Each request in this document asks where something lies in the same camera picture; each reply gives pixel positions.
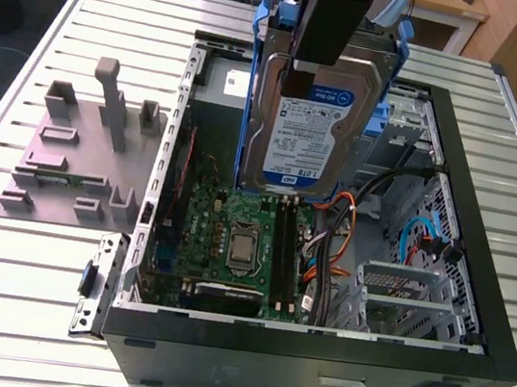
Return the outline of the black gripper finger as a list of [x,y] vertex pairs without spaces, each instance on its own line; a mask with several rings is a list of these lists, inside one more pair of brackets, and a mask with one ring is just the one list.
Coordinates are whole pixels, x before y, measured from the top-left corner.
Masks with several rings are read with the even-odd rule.
[[321,66],[333,66],[373,0],[299,0],[282,95],[309,97]]

